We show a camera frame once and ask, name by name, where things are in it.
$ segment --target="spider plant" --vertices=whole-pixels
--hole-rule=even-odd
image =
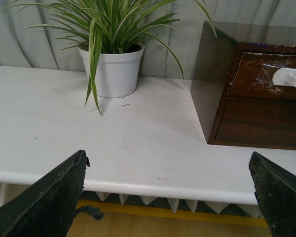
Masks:
[[[55,21],[55,25],[41,24],[32,27],[64,31],[66,36],[60,39],[69,40],[72,44],[67,48],[81,47],[89,51],[90,75],[85,104],[92,93],[99,112],[95,74],[100,53],[127,53],[135,44],[139,44],[145,38],[152,38],[173,55],[182,76],[184,75],[182,66],[174,52],[151,32],[152,29],[161,27],[176,30],[171,23],[180,21],[180,19],[174,18],[175,13],[167,13],[144,23],[147,16],[160,7],[177,0],[157,0],[151,6],[149,6],[149,0],[55,0],[50,4],[16,3],[17,1],[14,0],[5,8],[21,6],[20,10],[22,10],[25,7],[35,5],[52,11],[50,19]],[[198,0],[193,1],[206,15],[215,33],[213,22],[206,7]]]

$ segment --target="white drawer handle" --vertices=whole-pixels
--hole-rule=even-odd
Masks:
[[[273,75],[273,84],[296,87],[296,69],[280,68]]]

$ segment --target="curtain fold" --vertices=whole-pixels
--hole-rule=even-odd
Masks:
[[[0,9],[11,2],[0,0]],[[53,0],[21,0],[20,2],[51,3]],[[296,26],[296,0],[205,0],[214,21]],[[0,11],[0,64],[84,71],[82,59],[76,48],[68,46],[57,30],[42,31],[27,27],[52,23],[48,12],[28,7],[18,14],[16,8]],[[178,0],[150,16],[151,19],[170,11],[181,18],[175,22],[182,33],[168,28],[158,29],[158,35],[167,42],[180,60],[185,79],[192,79],[202,25],[205,16],[193,0]],[[145,42],[145,52],[140,74],[150,77],[182,78],[180,69],[167,50],[153,40]]]

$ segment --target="wooden floor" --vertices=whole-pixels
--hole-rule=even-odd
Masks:
[[[67,237],[271,237],[267,227],[106,211],[103,213],[101,221],[85,213],[78,214]]]

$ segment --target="white flower pot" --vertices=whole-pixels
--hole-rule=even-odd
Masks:
[[[137,77],[144,46],[141,50],[123,54],[101,53],[95,75],[98,96],[119,98],[132,94],[136,89]],[[89,52],[78,48],[89,78]]]

